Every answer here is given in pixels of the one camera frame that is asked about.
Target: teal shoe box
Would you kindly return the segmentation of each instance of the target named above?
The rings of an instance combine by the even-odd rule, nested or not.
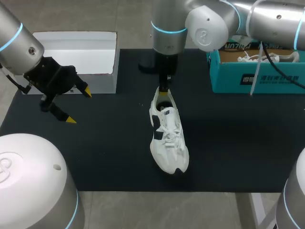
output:
[[[258,50],[248,50],[249,56],[258,54]],[[268,50],[269,53],[289,55],[290,50]],[[290,79],[305,85],[305,52],[300,52],[300,62],[279,62],[275,65]],[[213,92],[250,93],[256,62],[237,62],[244,52],[214,51],[207,53]],[[269,62],[262,62],[254,93],[267,94],[305,94],[305,90],[282,77]]]

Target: black cable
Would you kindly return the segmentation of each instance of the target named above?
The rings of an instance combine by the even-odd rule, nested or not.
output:
[[[268,53],[268,51],[267,51],[267,48],[266,48],[264,42],[262,42],[262,46],[263,46],[263,50],[264,50],[264,52],[265,52],[265,55],[266,55],[268,61],[270,62],[270,64],[272,65],[272,67],[273,67],[278,73],[280,73],[280,75],[283,76],[286,80],[288,80],[289,82],[291,82],[291,83],[293,83],[293,84],[295,84],[295,85],[297,85],[297,86],[299,86],[299,87],[305,89],[305,86],[304,86],[303,84],[300,84],[300,83],[298,83],[297,81],[294,81],[294,80],[288,78],[288,76],[287,76],[284,72],[282,72],[282,71],[275,65],[275,63],[273,63],[273,61],[271,60],[271,58],[270,58],[270,56],[269,56],[269,53]]]

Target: white box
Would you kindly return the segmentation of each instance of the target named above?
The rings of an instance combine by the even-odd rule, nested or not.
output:
[[[62,66],[73,65],[92,94],[114,94],[119,69],[120,49],[116,32],[53,31],[35,32],[34,37],[44,46],[44,57],[52,57]],[[22,86],[28,81],[16,75]],[[80,94],[72,88],[66,94]],[[29,94],[41,94],[32,87]]]

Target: blue led ring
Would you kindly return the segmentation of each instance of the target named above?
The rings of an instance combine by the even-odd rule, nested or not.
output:
[[[233,9],[236,11],[236,13],[237,13],[237,15],[238,15],[238,19],[239,19],[239,25],[238,25],[237,31],[239,31],[241,19],[240,19],[240,14],[239,14],[237,8],[236,8],[232,3],[230,3],[230,2],[228,2],[228,1],[226,1],[226,0],[220,0],[220,1],[222,1],[222,2],[224,2],[224,3],[226,3],[226,4],[230,5],[230,6],[232,6]]]
[[[304,8],[304,12],[303,12],[303,15],[301,17],[301,20],[299,22],[299,26],[297,27],[297,31],[295,33],[295,44],[294,44],[294,49],[295,50],[297,49],[297,40],[299,39],[299,33],[300,33],[302,23],[303,23],[304,20],[305,20],[305,8]]]
[[[16,34],[12,37],[12,39],[10,39],[5,45],[3,45],[0,48],[0,52],[5,50],[16,39],[16,37],[18,37],[18,35],[20,34],[22,28],[23,28],[23,24],[21,23],[18,31],[16,32]]]
[[[186,31],[186,28],[183,29],[183,30],[179,30],[179,31],[166,31],[166,30],[159,29],[157,26],[155,26],[155,25],[153,24],[153,22],[151,22],[151,23],[152,23],[152,26],[153,26],[157,31],[163,32],[163,33],[167,33],[167,34],[177,34],[177,33],[181,33],[181,32]]]
[[[296,226],[296,228],[297,228],[297,229],[301,229],[301,228],[297,225],[297,223],[295,222],[295,220],[292,218],[292,216],[291,216],[291,214],[290,214],[290,212],[289,212],[289,210],[288,210],[287,204],[286,204],[285,191],[286,191],[287,182],[288,182],[288,180],[286,181],[286,184],[285,184],[285,187],[284,187],[284,204],[285,204],[285,208],[286,208],[286,211],[287,211],[288,216],[290,217],[291,221],[292,221],[293,224]]]
[[[65,228],[65,229],[68,229],[70,226],[71,226],[71,223],[73,222],[74,218],[75,218],[75,215],[76,215],[76,212],[77,212],[77,207],[78,207],[78,192],[76,191],[76,196],[77,196],[77,200],[76,200],[76,207],[75,207],[75,211],[74,211],[74,214],[68,224],[68,226]]]

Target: shoe tongue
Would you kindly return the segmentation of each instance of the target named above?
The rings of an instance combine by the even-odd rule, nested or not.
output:
[[[168,130],[175,130],[177,129],[176,125],[176,114],[177,111],[173,107],[168,107],[163,109],[161,112],[163,112],[166,120],[166,126]]]

